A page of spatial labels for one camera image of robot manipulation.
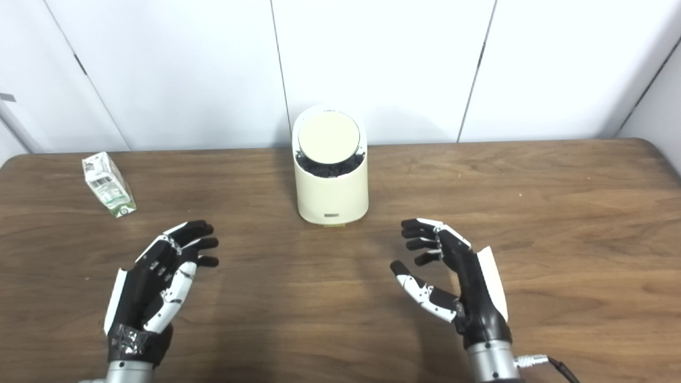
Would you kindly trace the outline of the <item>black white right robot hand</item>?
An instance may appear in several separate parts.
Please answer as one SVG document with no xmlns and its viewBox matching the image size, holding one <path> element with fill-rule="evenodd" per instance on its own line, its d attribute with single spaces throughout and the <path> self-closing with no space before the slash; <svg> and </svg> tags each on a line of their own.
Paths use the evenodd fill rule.
<svg viewBox="0 0 681 383">
<path fill-rule="evenodd" d="M 460 293 L 433 286 L 394 260 L 390 269 L 402 289 L 421 308 L 453 324 L 464 348 L 495 341 L 512 344 L 508 304 L 491 248 L 475 252 L 466 238 L 442 221 L 413 218 L 401 221 L 401 228 L 407 249 L 424 250 L 415 265 L 442 262 L 457 276 Z"/>
</svg>

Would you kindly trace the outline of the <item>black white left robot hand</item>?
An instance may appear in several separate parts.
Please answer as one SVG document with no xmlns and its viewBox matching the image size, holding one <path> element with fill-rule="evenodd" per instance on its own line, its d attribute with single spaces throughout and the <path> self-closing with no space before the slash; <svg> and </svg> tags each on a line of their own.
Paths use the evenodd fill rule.
<svg viewBox="0 0 681 383">
<path fill-rule="evenodd" d="M 131 269 L 118 270 L 104 319 L 110 363 L 161 364 L 197 269 L 219 265 L 201 254 L 218 247 L 213 233 L 207 221 L 186 221 L 154 238 Z"/>
</svg>

